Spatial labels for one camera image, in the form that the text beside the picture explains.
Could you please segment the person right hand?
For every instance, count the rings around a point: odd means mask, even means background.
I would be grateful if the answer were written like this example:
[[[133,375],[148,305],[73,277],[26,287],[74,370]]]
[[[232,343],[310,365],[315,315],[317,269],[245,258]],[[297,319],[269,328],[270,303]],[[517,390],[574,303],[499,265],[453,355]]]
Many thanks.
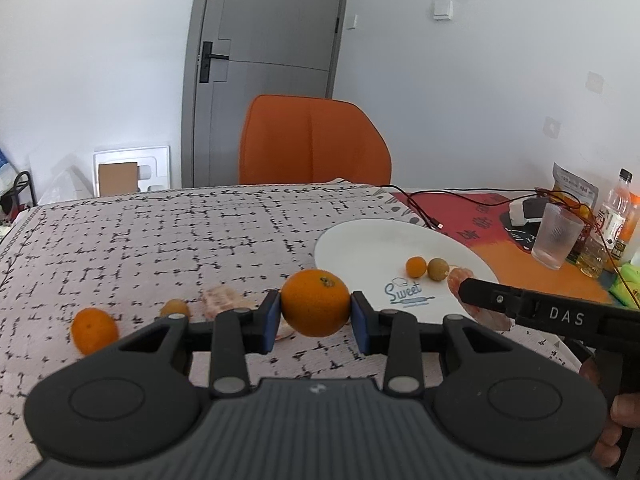
[[[638,392],[616,396],[602,434],[591,457],[603,468],[611,468],[620,460],[618,441],[624,428],[640,425],[640,396]]]

